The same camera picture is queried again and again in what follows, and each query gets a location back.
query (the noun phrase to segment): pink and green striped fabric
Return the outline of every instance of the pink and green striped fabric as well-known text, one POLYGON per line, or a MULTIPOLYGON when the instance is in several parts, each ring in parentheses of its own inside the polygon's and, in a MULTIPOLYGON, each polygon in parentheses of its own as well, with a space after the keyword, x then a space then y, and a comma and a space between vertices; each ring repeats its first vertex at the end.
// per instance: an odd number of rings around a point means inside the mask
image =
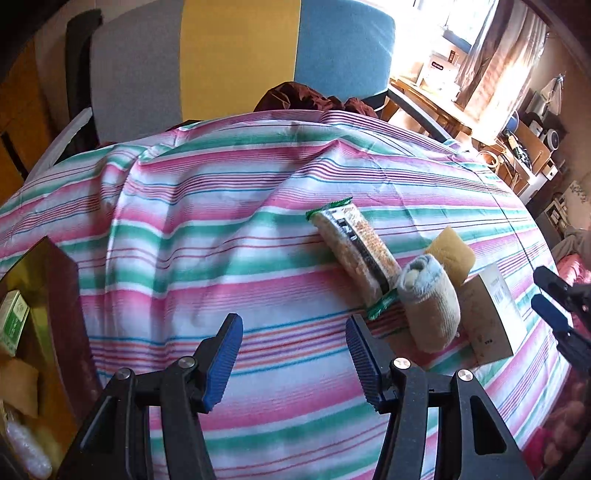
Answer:
MULTIPOLYGON (((532 269, 555 269, 518 198, 455 150, 347 112, 281 111, 202 122, 70 158, 0 209, 0 274, 49 235, 77 263, 103 382, 164 368, 240 314, 244 339, 222 402, 201 417, 220 479, 369 479, 388 416, 365 402, 345 344, 355 286, 304 212, 352 196, 401 265, 447 225, 497 262, 528 328, 520 351, 476 369, 518 444, 567 373, 530 309, 532 269)), ((474 367, 464 334, 416 350, 394 305, 371 324, 437 372, 474 367)), ((423 478, 433 476, 429 418, 423 478)), ((158 411, 155 471, 166 476, 158 411)))

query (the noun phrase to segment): metal screw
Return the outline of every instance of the metal screw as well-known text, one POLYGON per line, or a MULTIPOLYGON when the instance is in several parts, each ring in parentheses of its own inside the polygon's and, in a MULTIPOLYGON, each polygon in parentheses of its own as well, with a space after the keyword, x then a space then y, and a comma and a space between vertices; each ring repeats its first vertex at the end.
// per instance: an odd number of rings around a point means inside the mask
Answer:
POLYGON ((463 380, 464 382, 469 382, 470 380, 472 380, 472 378, 474 378, 474 375, 472 375, 472 372, 470 372, 469 370, 465 370, 462 369, 457 373, 457 376, 460 378, 460 380, 463 380))
POLYGON ((392 360, 392 364, 400 370, 406 370, 407 368, 410 368, 410 360, 408 358, 404 358, 403 356, 399 356, 398 358, 392 360))
POLYGON ((129 368, 120 368, 115 373, 115 378, 117 380, 127 380, 129 377, 131 377, 131 370, 129 368))
POLYGON ((180 368, 191 368, 195 365, 195 359, 192 356, 184 356, 178 359, 178 365, 180 368))

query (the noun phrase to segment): brown box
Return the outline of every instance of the brown box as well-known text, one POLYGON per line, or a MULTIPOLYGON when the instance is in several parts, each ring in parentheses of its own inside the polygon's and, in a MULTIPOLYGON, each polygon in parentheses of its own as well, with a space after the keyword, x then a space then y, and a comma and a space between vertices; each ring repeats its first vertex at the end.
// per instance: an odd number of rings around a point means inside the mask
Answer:
POLYGON ((90 353, 78 267, 47 237, 0 280, 0 299, 19 290, 30 306, 16 358, 39 371, 38 418, 23 417, 57 470, 102 386, 90 353))
POLYGON ((527 153, 530 156, 531 161, 531 172, 534 175, 537 175, 548 163, 548 160, 550 159, 550 150, 536 136, 536 134, 527 128, 527 125, 521 121, 517 126, 517 132, 515 132, 515 136, 527 149, 527 153))
POLYGON ((515 355, 527 330, 496 264, 464 283, 457 299, 461 323, 479 365, 515 355))

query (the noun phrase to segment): brown cloth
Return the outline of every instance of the brown cloth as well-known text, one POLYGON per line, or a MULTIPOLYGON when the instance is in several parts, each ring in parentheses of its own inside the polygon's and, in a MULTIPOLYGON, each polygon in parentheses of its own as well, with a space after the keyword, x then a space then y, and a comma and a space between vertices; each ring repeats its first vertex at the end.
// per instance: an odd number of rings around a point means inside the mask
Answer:
POLYGON ((344 110, 378 118, 374 109, 358 98, 352 97, 343 103, 335 96, 323 97, 316 90, 297 82, 284 82, 263 95, 254 111, 265 110, 344 110))

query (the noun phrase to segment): green box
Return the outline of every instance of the green box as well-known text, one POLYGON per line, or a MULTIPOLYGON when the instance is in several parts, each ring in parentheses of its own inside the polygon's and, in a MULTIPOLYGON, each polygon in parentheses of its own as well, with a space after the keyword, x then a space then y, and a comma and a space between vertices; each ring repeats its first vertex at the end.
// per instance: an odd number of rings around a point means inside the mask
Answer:
POLYGON ((0 306, 0 355, 15 356, 29 305, 18 290, 9 291, 0 306))

